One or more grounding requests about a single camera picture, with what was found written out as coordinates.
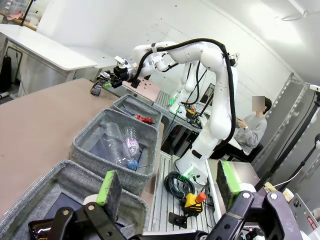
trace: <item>small bottle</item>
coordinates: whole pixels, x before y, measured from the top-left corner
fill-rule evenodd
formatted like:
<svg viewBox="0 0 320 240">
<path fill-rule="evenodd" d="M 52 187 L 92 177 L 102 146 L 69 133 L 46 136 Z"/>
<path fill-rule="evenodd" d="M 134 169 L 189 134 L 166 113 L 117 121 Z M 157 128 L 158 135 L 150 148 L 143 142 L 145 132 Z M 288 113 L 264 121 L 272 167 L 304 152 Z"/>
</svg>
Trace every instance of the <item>small bottle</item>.
<svg viewBox="0 0 320 240">
<path fill-rule="evenodd" d="M 139 143 L 137 141 L 136 129 L 133 126 L 127 126 L 124 128 L 124 140 L 129 148 L 131 156 L 137 161 L 140 155 L 140 151 Z"/>
</svg>

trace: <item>clear plastic bottle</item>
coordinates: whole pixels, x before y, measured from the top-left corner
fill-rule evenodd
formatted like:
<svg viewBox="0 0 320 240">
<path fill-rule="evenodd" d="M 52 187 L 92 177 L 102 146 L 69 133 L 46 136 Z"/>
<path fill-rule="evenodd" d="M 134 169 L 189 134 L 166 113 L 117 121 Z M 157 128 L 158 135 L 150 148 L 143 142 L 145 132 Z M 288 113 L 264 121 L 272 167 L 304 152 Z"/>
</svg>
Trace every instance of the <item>clear plastic bottle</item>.
<svg viewBox="0 0 320 240">
<path fill-rule="evenodd" d="M 131 170 L 137 169 L 136 161 L 123 139 L 118 125 L 115 122 L 105 124 L 106 130 L 97 143 L 97 146 L 90 151 L 92 154 L 104 158 L 110 162 Z"/>
<path fill-rule="evenodd" d="M 133 126 L 127 126 L 124 128 L 124 140 L 133 159 L 138 160 L 140 155 L 139 143 L 137 140 L 136 129 Z"/>
</svg>

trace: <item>person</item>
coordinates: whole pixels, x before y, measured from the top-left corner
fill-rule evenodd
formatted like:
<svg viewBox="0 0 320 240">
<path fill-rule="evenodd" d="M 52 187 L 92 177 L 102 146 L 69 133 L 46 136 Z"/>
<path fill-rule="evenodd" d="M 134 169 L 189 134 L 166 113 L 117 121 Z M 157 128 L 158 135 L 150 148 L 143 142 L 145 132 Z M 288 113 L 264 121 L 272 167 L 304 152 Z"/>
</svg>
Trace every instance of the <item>person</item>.
<svg viewBox="0 0 320 240">
<path fill-rule="evenodd" d="M 259 101 L 254 101 L 254 97 L 252 97 L 252 110 L 256 110 L 255 114 L 246 116 L 243 120 L 239 118 L 236 119 L 236 125 L 239 130 L 234 139 L 239 143 L 242 150 L 226 144 L 222 148 L 214 151 L 210 159 L 221 159 L 225 154 L 232 154 L 246 159 L 251 151 L 258 146 L 267 128 L 265 114 L 271 108 L 272 102 L 269 98 L 264 97 L 264 106 L 262 103 L 262 109 L 261 107 L 257 107 L 257 105 L 259 105 L 257 102 Z"/>
</svg>

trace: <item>robotic arm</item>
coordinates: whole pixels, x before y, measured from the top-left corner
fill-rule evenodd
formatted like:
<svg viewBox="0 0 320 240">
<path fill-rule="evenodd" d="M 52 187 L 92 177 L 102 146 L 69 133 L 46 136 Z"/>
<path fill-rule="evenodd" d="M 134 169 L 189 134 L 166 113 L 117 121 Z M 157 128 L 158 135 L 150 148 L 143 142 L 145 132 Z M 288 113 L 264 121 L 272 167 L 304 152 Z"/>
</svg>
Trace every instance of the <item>robotic arm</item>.
<svg viewBox="0 0 320 240">
<path fill-rule="evenodd" d="M 169 54 L 174 62 L 166 65 L 163 61 L 163 53 Z M 166 72 L 177 64 L 192 63 L 192 71 L 176 105 L 185 102 L 197 84 L 198 78 L 195 77 L 197 61 L 201 61 L 208 71 L 215 73 L 216 84 L 211 117 L 192 148 L 176 162 L 179 172 L 194 182 L 204 185 L 208 177 L 207 158 L 219 141 L 223 140 L 217 148 L 226 144 L 235 131 L 235 90 L 238 74 L 232 66 L 237 63 L 237 59 L 230 58 L 223 44 L 208 38 L 197 38 L 182 43 L 164 41 L 140 45 L 134 48 L 133 57 L 139 64 L 129 64 L 125 59 L 115 57 L 118 65 L 114 68 L 113 73 L 109 73 L 109 80 L 113 87 L 120 86 L 122 81 L 128 81 L 132 83 L 131 86 L 137 87 L 140 83 L 138 77 L 151 75 L 155 71 Z"/>
</svg>

